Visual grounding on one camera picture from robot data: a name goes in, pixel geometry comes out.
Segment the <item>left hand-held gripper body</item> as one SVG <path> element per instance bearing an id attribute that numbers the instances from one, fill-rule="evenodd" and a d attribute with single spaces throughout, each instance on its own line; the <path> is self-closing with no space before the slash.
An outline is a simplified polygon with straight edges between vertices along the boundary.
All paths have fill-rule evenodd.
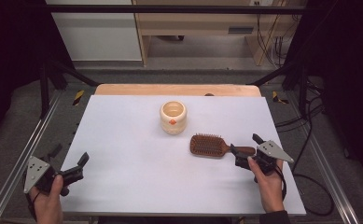
<path id="1" fill-rule="evenodd" d="M 83 178 L 83 167 L 72 167 L 65 171 L 58 171 L 47 161 L 31 156 L 26 167 L 23 192 L 29 193 L 32 187 L 37 187 L 44 192 L 50 192 L 54 178 L 63 177 L 62 196 L 69 194 L 68 187 Z"/>

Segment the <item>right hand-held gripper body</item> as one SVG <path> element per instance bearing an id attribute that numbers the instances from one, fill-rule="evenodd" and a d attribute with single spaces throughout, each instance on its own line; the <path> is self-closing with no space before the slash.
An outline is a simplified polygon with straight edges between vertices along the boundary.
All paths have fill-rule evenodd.
<path id="1" fill-rule="evenodd" d="M 254 155 L 248 156 L 244 153 L 239 152 L 235 156 L 235 165 L 241 168 L 250 170 L 247 158 L 251 157 L 256 161 L 263 174 L 269 174 L 273 172 L 277 167 L 277 161 L 293 162 L 294 160 L 275 142 L 272 140 L 265 141 L 256 148 Z"/>

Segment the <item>brown wooden hairbrush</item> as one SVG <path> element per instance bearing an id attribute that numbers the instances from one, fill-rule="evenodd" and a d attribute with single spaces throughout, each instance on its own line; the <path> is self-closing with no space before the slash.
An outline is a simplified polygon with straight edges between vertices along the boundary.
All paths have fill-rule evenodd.
<path id="1" fill-rule="evenodd" d="M 248 156 L 256 153 L 253 147 L 236 147 L 236 149 Z M 189 150 L 194 155 L 221 158 L 230 152 L 230 145 L 219 135 L 197 133 L 190 139 Z"/>

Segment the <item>cream ceramic cup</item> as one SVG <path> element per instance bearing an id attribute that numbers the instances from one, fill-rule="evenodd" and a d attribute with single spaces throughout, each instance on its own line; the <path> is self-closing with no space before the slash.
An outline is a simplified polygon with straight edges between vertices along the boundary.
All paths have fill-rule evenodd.
<path id="1" fill-rule="evenodd" d="M 188 111 L 179 101 L 166 102 L 161 106 L 161 127 L 168 134 L 182 133 L 187 127 Z"/>

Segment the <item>person's left hand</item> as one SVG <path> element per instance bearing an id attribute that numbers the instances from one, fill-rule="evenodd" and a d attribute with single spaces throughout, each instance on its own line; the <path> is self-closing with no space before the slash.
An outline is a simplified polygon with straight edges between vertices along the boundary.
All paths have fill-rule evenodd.
<path id="1" fill-rule="evenodd" d="M 37 224 L 63 224 L 63 211 L 60 193 L 63 188 L 63 177 L 57 175 L 49 194 L 42 193 L 37 187 L 30 190 Z"/>

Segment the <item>person's right hand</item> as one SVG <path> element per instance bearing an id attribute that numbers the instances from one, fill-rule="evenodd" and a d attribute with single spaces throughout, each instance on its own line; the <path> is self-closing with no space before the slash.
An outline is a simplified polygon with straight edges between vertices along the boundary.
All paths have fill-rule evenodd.
<path id="1" fill-rule="evenodd" d="M 250 170 L 258 181 L 261 204 L 266 213 L 284 211 L 282 179 L 276 172 L 265 175 L 251 157 L 247 158 Z"/>

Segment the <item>yellow black hazard tape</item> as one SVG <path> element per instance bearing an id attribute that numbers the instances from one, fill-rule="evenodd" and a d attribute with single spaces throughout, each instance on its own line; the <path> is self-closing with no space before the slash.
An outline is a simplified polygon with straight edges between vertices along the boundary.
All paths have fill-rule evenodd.
<path id="1" fill-rule="evenodd" d="M 83 96 L 83 94 L 84 94 L 84 91 L 78 91 L 72 105 L 78 105 L 81 98 L 82 98 L 82 96 Z"/>
<path id="2" fill-rule="evenodd" d="M 287 99 L 280 99 L 279 98 L 277 91 L 272 92 L 272 100 L 275 103 L 280 103 L 280 104 L 284 104 L 284 105 L 289 104 L 289 101 Z"/>

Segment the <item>light wooden table board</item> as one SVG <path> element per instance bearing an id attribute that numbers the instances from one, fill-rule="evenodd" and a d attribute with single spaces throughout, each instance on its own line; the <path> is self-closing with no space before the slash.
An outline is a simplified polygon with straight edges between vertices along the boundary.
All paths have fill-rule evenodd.
<path id="1" fill-rule="evenodd" d="M 95 95 L 190 95 L 260 97 L 257 86 L 233 84 L 101 84 Z"/>

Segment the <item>black curtain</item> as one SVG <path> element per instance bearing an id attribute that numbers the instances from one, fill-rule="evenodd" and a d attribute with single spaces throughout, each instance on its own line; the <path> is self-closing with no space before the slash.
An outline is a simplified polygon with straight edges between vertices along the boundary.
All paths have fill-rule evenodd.
<path id="1" fill-rule="evenodd" d="M 48 60 L 74 65 L 52 14 L 40 11 L 47 0 L 0 0 L 0 123 L 14 90 L 39 79 Z"/>
<path id="2" fill-rule="evenodd" d="M 363 0 L 306 0 L 320 10 L 301 17 L 286 59 L 303 56 L 310 76 L 324 80 L 324 100 L 352 155 L 363 166 Z"/>

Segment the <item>white cabinet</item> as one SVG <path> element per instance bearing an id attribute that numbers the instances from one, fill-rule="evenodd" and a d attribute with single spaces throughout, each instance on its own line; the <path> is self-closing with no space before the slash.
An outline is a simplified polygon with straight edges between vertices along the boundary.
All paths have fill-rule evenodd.
<path id="1" fill-rule="evenodd" d="M 52 13 L 71 59 L 141 61 L 132 13 Z"/>

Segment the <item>light wooden desk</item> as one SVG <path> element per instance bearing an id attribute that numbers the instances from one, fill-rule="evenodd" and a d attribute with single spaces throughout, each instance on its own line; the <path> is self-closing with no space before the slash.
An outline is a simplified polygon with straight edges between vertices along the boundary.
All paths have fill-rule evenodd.
<path id="1" fill-rule="evenodd" d="M 304 7 L 307 0 L 131 0 L 135 6 L 232 6 L 232 7 Z M 300 16 L 243 14 L 170 14 L 137 13 L 139 35 L 241 35 L 247 41 L 257 65 L 270 54 L 276 37 L 291 37 Z"/>

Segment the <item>aluminium rail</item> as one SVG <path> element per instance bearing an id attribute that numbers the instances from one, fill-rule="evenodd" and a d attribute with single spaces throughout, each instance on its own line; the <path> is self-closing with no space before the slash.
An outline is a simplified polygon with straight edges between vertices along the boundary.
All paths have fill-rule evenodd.
<path id="1" fill-rule="evenodd" d="M 2 216 L 15 188 L 21 180 L 28 159 L 33 155 L 35 149 L 55 112 L 63 91 L 55 91 L 49 101 L 49 109 L 46 115 L 36 124 L 27 144 L 14 164 L 9 176 L 0 190 L 0 217 Z"/>
<path id="2" fill-rule="evenodd" d="M 313 124 L 310 117 L 307 115 L 306 118 L 307 123 L 301 125 L 301 128 L 306 136 L 306 140 L 302 148 L 305 149 L 307 146 L 310 147 L 314 162 L 326 184 L 328 193 L 331 196 L 340 217 L 342 218 L 342 222 L 344 224 L 360 224 L 356 212 L 350 204 L 338 177 L 335 175 L 331 165 L 324 155 L 324 152 L 322 151 L 321 146 L 313 134 Z"/>

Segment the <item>black metal frame strut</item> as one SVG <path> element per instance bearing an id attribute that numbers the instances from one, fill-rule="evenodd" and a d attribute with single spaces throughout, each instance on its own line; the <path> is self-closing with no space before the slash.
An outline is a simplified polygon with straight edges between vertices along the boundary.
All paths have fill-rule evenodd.
<path id="1" fill-rule="evenodd" d="M 286 63 L 282 67 L 271 72 L 269 75 L 252 82 L 252 85 L 259 87 L 279 76 L 285 76 L 282 83 L 282 87 L 285 91 L 293 91 L 296 86 L 299 86 L 298 109 L 300 114 L 306 118 L 308 76 L 306 67 L 301 60 L 292 60 Z"/>
<path id="2" fill-rule="evenodd" d="M 68 85 L 68 82 L 63 76 L 64 74 L 68 74 L 91 87 L 98 87 L 100 85 L 99 82 L 80 74 L 75 68 L 53 60 L 46 61 L 39 69 L 41 119 L 49 112 L 49 81 L 51 81 L 56 90 L 64 90 Z"/>

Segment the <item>black horizontal frame bar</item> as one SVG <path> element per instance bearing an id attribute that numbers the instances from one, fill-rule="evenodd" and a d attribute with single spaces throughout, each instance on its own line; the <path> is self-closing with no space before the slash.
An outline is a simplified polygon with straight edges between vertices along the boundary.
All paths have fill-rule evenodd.
<path id="1" fill-rule="evenodd" d="M 46 11 L 59 13 L 196 13 L 196 14 L 304 14 L 307 7 L 226 7 L 159 5 L 46 5 Z"/>

